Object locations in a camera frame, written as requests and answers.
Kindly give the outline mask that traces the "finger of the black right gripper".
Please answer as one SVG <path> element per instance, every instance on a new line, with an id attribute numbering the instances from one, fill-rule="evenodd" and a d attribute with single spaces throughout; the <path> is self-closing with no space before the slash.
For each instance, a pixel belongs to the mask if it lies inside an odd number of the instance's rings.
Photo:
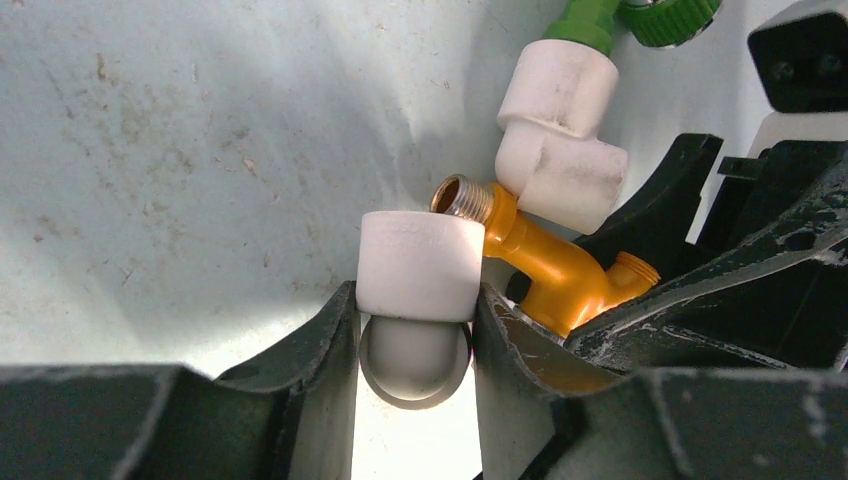
<path id="1" fill-rule="evenodd" d="M 573 243 L 604 268 L 624 251 L 651 265 L 660 284 L 679 276 L 701 191 L 723 144 L 713 134 L 678 135 L 643 186 L 597 232 Z"/>
<path id="2" fill-rule="evenodd" d="M 564 348 L 596 365 L 616 368 L 623 338 L 646 323 L 659 325 L 705 312 L 721 297 L 760 285 L 799 265 L 845 267 L 847 253 L 847 161 L 824 172 L 809 192 L 778 219 L 707 265 L 627 302 L 576 329 Z"/>

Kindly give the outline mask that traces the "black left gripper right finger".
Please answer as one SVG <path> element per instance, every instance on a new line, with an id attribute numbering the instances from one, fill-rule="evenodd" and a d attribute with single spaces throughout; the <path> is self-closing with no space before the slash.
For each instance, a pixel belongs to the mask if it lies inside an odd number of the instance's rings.
<path id="1" fill-rule="evenodd" d="M 847 377 L 594 366 L 490 287 L 473 325 L 484 479 L 843 479 Z"/>

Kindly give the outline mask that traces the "white pipe elbow fitting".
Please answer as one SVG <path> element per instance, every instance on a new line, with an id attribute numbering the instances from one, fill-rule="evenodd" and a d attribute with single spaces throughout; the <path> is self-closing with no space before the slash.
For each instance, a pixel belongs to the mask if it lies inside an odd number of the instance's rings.
<path id="1" fill-rule="evenodd" d="M 618 80 L 589 46 L 546 39 L 522 50 L 497 114 L 495 157 L 497 181 L 521 211 L 585 235 L 610 216 L 628 154 L 598 132 Z"/>

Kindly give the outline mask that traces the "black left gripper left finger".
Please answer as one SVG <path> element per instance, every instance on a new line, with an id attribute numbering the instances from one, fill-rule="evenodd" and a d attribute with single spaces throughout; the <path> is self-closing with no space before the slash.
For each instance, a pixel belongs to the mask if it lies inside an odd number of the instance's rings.
<path id="1" fill-rule="evenodd" d="M 217 378 L 178 364 L 5 366 L 5 479 L 347 479 L 359 314 L 343 283 Z"/>

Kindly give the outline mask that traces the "orange water faucet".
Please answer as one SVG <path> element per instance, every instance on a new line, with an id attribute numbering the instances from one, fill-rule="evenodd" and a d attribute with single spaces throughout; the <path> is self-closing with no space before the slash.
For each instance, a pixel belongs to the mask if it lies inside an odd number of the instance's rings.
<path id="1" fill-rule="evenodd" d="M 646 294 L 660 280 L 653 266 L 627 252 L 602 267 L 585 249 L 530 220 L 519 210 L 516 197 L 498 183 L 451 175 L 436 189 L 430 211 L 481 224 L 483 255 L 506 262 L 530 279 L 519 309 L 562 338 Z"/>

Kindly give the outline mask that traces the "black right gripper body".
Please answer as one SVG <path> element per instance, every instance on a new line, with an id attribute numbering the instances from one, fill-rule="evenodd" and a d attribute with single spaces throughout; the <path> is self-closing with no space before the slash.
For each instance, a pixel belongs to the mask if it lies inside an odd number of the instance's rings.
<path id="1" fill-rule="evenodd" d="M 692 263 L 704 265 L 776 221 L 846 152 L 845 141 L 783 140 L 756 157 L 723 157 L 722 182 L 692 245 Z"/>

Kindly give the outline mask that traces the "green water faucet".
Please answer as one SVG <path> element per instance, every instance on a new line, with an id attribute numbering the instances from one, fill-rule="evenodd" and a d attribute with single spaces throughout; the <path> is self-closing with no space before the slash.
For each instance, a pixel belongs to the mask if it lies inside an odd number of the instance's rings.
<path id="1" fill-rule="evenodd" d="M 571 41 L 608 56 L 614 47 L 615 24 L 621 23 L 645 47 L 676 48 L 707 29 L 722 4 L 721 0 L 572 0 L 543 38 Z"/>

